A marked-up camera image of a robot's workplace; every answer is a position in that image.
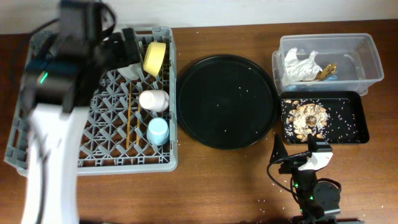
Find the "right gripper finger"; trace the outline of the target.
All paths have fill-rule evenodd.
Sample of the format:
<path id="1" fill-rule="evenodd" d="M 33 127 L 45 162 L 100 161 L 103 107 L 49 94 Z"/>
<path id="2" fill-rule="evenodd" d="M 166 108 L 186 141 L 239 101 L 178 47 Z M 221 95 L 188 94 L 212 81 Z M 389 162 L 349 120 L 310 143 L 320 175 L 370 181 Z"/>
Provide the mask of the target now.
<path id="1" fill-rule="evenodd" d="M 271 164 L 280 164 L 283 163 L 286 158 L 288 158 L 287 150 L 284 146 L 284 143 L 281 140 L 279 134 L 274 136 L 274 146 L 271 153 L 270 163 Z"/>
<path id="2" fill-rule="evenodd" d="M 307 145 L 309 151 L 317 150 L 317 139 L 312 134 L 307 135 Z"/>

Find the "food scraps with rice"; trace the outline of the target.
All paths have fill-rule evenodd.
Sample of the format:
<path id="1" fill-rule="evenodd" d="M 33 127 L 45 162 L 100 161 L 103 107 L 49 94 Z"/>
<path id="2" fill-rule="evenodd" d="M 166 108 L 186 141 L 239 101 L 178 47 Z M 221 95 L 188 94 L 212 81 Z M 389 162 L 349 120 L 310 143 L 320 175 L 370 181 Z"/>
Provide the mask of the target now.
<path id="1" fill-rule="evenodd" d="M 307 135 L 328 143 L 360 142 L 356 115 L 346 98 L 283 99 L 282 124 L 288 143 L 303 144 Z"/>

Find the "grey round plate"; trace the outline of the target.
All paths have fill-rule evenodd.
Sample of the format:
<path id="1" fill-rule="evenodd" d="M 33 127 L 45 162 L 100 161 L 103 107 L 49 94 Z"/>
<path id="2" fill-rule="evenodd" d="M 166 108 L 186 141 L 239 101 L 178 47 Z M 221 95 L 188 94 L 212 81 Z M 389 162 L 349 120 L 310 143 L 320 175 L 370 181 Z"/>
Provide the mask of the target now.
<path id="1" fill-rule="evenodd" d="M 127 67 L 118 68 L 117 71 L 127 80 L 137 80 L 143 76 L 141 63 L 130 64 Z"/>

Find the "yellow plastic bowl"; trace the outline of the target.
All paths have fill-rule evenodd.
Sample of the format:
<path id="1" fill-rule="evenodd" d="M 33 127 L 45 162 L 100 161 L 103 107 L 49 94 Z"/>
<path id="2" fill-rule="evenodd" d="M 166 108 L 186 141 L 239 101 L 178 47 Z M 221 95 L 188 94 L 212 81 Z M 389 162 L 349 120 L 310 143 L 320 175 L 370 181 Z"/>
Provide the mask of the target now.
<path id="1" fill-rule="evenodd" d="M 165 57 L 166 47 L 167 45 L 162 42 L 151 42 L 148 45 L 144 57 L 143 69 L 153 77 L 157 77 L 159 74 Z"/>

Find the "wooden chopstick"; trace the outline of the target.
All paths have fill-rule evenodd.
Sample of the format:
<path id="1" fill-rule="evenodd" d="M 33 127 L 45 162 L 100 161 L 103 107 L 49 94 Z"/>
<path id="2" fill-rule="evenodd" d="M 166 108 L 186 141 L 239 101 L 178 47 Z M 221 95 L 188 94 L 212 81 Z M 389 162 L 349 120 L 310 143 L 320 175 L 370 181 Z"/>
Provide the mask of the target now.
<path id="1" fill-rule="evenodd" d="M 129 149 L 130 145 L 130 129 L 131 129 L 131 97 L 132 97 L 132 83 L 129 84 L 129 101 L 127 109 L 127 135 L 126 135 L 126 149 Z"/>
<path id="2" fill-rule="evenodd" d="M 140 129 L 140 119 L 139 115 L 141 115 L 141 106 L 138 104 L 137 105 L 137 112 L 136 112 L 136 118 L 137 118 L 137 124 L 136 124 L 136 129 Z M 136 145 L 139 146 L 139 140 L 140 140 L 140 135 L 136 132 Z"/>

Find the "pink plastic cup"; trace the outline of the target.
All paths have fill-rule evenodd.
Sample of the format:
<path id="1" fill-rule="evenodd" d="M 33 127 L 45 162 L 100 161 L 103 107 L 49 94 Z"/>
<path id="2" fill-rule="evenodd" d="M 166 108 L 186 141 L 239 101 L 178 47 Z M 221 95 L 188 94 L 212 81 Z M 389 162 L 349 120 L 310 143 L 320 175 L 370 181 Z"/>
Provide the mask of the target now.
<path id="1" fill-rule="evenodd" d="M 146 110 L 161 113 L 169 107 L 169 95 L 164 90 L 146 90 L 139 95 L 139 104 Z"/>

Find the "white paper napkin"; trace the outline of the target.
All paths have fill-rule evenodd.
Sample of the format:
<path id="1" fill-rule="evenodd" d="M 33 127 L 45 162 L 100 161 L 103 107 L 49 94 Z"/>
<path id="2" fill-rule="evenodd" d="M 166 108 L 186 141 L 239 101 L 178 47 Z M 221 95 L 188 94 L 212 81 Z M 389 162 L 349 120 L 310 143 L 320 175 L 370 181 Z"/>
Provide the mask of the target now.
<path id="1" fill-rule="evenodd" d="M 282 77 L 282 85 L 287 86 L 295 82 L 312 81 L 323 69 L 315 62 L 318 52 L 312 51 L 308 58 L 299 60 L 297 48 L 288 51 L 284 59 L 285 73 Z"/>

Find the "brown snack wrapper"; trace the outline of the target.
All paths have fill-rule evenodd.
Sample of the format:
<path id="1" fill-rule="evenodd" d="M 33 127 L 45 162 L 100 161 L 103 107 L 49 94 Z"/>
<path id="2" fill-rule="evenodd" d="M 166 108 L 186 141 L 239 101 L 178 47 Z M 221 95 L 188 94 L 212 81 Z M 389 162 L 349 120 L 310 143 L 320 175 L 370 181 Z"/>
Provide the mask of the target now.
<path id="1" fill-rule="evenodd" d="M 329 76 L 334 75 L 336 73 L 336 67 L 337 67 L 336 63 L 327 65 L 322 71 L 317 73 L 314 80 L 323 81 Z"/>

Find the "blue plastic cup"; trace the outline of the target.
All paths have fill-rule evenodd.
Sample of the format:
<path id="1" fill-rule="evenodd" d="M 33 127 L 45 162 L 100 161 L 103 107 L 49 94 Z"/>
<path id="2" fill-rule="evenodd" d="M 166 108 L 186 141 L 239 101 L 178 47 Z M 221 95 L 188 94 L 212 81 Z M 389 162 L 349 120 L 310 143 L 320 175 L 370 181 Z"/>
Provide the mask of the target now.
<path id="1" fill-rule="evenodd" d="M 164 145 L 169 140 L 169 126 L 163 118 L 153 118 L 147 127 L 147 140 L 156 146 Z"/>

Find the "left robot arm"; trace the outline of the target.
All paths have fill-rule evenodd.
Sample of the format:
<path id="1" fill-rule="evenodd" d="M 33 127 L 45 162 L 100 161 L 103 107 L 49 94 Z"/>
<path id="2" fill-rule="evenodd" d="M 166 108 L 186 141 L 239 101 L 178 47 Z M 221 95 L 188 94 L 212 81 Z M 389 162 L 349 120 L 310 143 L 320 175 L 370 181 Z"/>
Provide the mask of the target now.
<path id="1" fill-rule="evenodd" d="M 26 65 L 20 101 L 30 127 L 23 223 L 78 223 L 78 156 L 103 75 L 142 62 L 131 28 L 116 32 L 101 1 L 62 1 L 58 32 Z"/>

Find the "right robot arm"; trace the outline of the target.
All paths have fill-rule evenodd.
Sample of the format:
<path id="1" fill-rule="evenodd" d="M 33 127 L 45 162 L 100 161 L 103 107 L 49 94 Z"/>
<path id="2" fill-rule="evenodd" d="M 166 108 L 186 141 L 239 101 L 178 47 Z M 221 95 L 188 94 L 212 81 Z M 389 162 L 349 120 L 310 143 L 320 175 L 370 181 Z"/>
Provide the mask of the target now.
<path id="1" fill-rule="evenodd" d="M 276 181 L 269 171 L 267 175 L 276 185 L 292 194 L 299 205 L 301 215 L 293 217 L 292 223 L 336 223 L 336 215 L 341 212 L 341 184 L 327 178 L 319 179 L 316 175 L 331 161 L 332 147 L 313 136 L 308 137 L 307 145 L 307 151 L 289 155 L 280 136 L 276 134 L 267 169 L 280 165 L 279 174 L 291 176 L 289 187 Z"/>

